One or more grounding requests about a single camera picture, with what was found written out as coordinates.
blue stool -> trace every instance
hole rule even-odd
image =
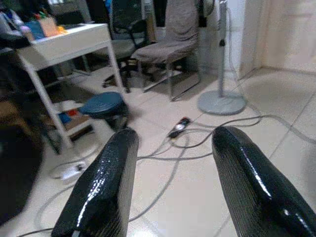
[[[128,108],[117,92],[95,95],[79,111],[94,120],[106,121],[114,131],[123,129],[127,125]]]

door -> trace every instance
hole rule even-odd
[[[315,22],[315,0],[271,0],[263,65],[315,73]]]

stool seat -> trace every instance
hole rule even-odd
[[[89,99],[80,112],[89,115],[93,119],[103,119],[107,116],[120,112],[126,104],[117,92],[105,92]]]

white desk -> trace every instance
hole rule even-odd
[[[84,25],[67,31],[68,33],[64,35],[33,41],[31,46],[16,50],[12,60],[29,74],[49,116],[54,121],[66,146],[70,148],[73,145],[70,136],[83,127],[89,126],[90,121],[66,131],[59,119],[59,112],[54,109],[37,71],[107,47],[116,83],[121,92],[123,92],[123,85],[107,24]]]

tiled floor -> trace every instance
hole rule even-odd
[[[107,68],[100,69],[86,80],[78,79],[81,81],[79,86],[93,93],[117,90],[115,87],[101,87],[102,80],[109,73]],[[316,138],[316,77],[261,69],[241,83],[249,102],[262,113],[281,116],[311,138]],[[145,94],[139,88],[132,88],[132,93],[124,95],[124,98],[132,114],[129,126],[140,136],[139,155],[154,151],[174,124],[184,116],[209,125],[220,125],[231,119],[255,115],[250,108],[229,117],[203,114],[197,108],[198,97],[201,93],[216,88],[216,78],[205,77],[199,86],[173,103],[169,102],[163,84]],[[236,90],[236,84],[227,80],[226,89]],[[242,130],[257,143],[316,211],[316,146],[299,139],[272,119],[263,119],[258,125]],[[78,142],[84,145],[84,150],[93,151],[96,142],[93,134],[88,136],[82,137]],[[189,142],[197,143],[204,136],[205,133],[194,133],[190,135]],[[160,156],[177,157],[180,152],[181,149],[173,148]],[[187,150],[184,156],[200,156],[209,152],[210,140],[198,148]],[[49,179],[47,170],[75,158],[72,151],[65,150],[62,156],[57,157],[49,147],[46,148],[45,162],[32,191],[32,198],[21,215],[0,229],[0,236],[14,237],[54,226],[71,189],[43,209],[42,206],[51,196],[67,187],[60,181]],[[143,160],[137,163],[130,217],[140,213],[152,202],[169,179],[173,167],[174,162]],[[161,199],[144,216],[128,226],[128,237],[203,236],[236,236],[212,157],[181,162],[174,180]]]

